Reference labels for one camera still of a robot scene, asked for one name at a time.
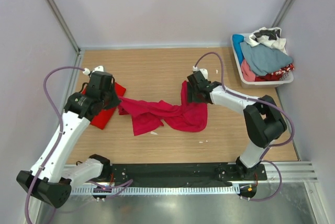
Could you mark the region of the magenta t shirt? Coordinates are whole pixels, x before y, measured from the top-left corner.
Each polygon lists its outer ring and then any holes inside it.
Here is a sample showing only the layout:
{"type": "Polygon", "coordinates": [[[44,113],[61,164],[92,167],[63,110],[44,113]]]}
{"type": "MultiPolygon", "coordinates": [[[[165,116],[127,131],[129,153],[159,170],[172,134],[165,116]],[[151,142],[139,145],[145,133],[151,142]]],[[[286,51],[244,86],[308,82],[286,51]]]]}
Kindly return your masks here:
{"type": "Polygon", "coordinates": [[[183,132],[201,132],[207,126],[207,105],[188,101],[186,81],[181,86],[180,105],[171,105],[163,100],[146,102],[125,97],[120,99],[118,112],[120,115],[131,116],[134,136],[154,131],[164,123],[183,132]]]}

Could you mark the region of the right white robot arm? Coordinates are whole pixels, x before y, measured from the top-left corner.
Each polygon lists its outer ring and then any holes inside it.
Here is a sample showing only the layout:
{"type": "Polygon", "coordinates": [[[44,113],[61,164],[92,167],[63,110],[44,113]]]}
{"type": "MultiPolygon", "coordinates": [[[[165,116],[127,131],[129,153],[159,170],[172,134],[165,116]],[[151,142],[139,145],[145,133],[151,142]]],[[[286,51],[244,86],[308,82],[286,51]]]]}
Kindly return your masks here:
{"type": "Polygon", "coordinates": [[[254,175],[265,150],[287,129],[273,98],[236,92],[217,81],[209,81],[201,71],[193,72],[187,80],[189,102],[223,106],[244,116],[249,144],[236,160],[236,174],[240,179],[248,180],[254,175]]]}

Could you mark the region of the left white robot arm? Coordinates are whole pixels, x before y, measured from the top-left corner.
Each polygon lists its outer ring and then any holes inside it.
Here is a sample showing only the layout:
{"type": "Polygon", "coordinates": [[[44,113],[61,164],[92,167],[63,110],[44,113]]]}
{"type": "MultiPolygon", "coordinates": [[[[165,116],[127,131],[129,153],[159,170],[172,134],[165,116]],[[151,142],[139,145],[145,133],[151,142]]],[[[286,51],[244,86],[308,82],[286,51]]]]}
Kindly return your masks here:
{"type": "Polygon", "coordinates": [[[83,69],[90,80],[85,93],[69,96],[63,113],[57,113],[59,126],[38,161],[28,171],[20,171],[18,184],[32,196],[54,208],[60,208],[71,190],[96,179],[107,181],[111,176],[110,160],[98,154],[83,163],[64,170],[66,161],[78,139],[91,121],[103,110],[120,104],[115,91],[115,79],[103,66],[83,69]]]}

